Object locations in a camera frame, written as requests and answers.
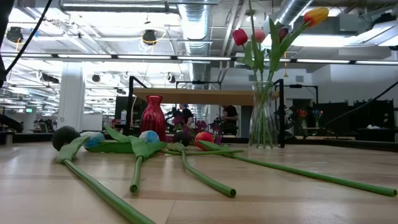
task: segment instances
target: person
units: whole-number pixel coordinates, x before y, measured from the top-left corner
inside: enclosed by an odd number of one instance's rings
[[[236,108],[232,105],[222,105],[223,107],[223,115],[221,116],[221,120],[223,120],[223,124],[221,125],[221,131],[226,134],[230,133],[236,135],[237,132],[237,125],[236,122],[239,119],[238,112]]]
[[[193,114],[190,109],[188,109],[188,105],[180,104],[180,110],[182,112],[182,118],[186,125],[191,125],[193,123]]]

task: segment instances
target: glass vase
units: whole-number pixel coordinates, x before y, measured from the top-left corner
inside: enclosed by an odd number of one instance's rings
[[[162,100],[161,96],[147,96],[148,106],[142,114],[140,131],[154,131],[160,141],[166,142],[166,121],[160,108]]]
[[[265,149],[277,147],[277,127],[275,114],[272,112],[272,82],[254,82],[253,111],[250,119],[249,147]]]

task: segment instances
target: yellow tulip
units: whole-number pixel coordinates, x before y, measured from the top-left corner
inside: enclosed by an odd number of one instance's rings
[[[321,7],[318,9],[312,9],[304,15],[304,22],[311,22],[309,27],[313,27],[324,21],[329,15],[329,9]]]

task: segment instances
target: tulip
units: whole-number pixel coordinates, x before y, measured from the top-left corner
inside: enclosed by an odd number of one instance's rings
[[[304,14],[304,22],[311,22],[309,27],[313,27],[324,21],[329,15],[329,10],[325,7],[312,9]]]
[[[256,29],[254,31],[254,37],[256,38],[257,43],[262,43],[266,39],[266,34],[262,29]]]
[[[289,28],[288,27],[282,27],[279,30],[279,42],[282,43],[282,40],[287,36],[289,33]]]
[[[242,29],[235,30],[232,37],[237,46],[244,45],[248,41],[248,35]]]

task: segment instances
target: wooden table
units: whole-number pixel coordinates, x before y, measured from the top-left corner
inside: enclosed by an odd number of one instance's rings
[[[246,145],[233,145],[246,148]],[[64,165],[50,143],[0,148],[1,223],[127,223]],[[398,188],[398,154],[331,146],[246,150],[244,156]],[[234,187],[228,198],[187,172],[178,156],[142,166],[141,191],[129,193],[135,159],[82,149],[75,161],[156,223],[398,223],[398,198],[329,184],[221,156],[189,157],[210,177]]]
[[[203,105],[253,105],[252,91],[235,90],[187,90],[170,88],[135,88],[134,94],[143,100],[147,95],[163,97],[162,103],[190,103]],[[273,99],[279,97],[279,92],[273,94]]]

